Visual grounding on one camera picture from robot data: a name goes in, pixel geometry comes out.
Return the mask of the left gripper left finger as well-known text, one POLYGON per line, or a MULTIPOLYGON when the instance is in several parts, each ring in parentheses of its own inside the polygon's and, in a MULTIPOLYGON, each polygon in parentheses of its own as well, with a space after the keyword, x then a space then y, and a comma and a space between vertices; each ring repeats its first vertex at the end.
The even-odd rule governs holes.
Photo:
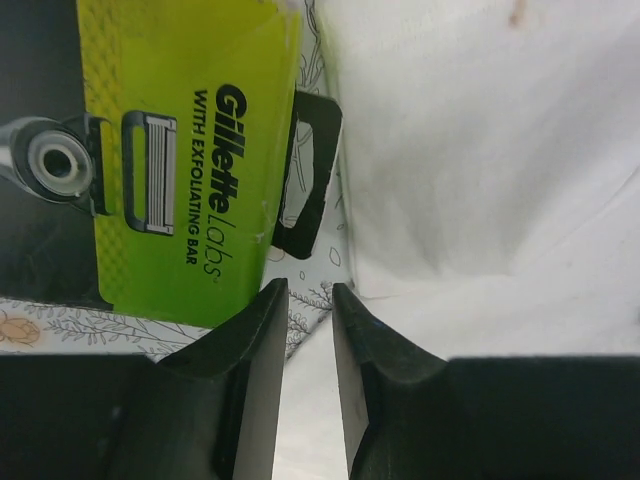
POLYGON ((288 284, 190 345, 145 355, 1 359, 5 479, 268 479, 288 284))

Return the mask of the white t-shirt daisy print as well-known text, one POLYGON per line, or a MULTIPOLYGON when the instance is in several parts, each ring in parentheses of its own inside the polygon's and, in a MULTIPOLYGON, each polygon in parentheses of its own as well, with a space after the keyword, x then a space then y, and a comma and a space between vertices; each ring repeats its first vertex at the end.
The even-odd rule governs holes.
POLYGON ((639 352, 639 5, 319 1, 357 296, 442 358, 639 352))

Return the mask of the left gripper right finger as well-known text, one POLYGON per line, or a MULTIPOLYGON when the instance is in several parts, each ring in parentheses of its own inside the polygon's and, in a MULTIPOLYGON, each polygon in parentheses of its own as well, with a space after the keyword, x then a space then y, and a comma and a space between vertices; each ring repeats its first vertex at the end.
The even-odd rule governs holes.
POLYGON ((352 479, 635 479, 635 356, 441 359, 332 289, 352 479))

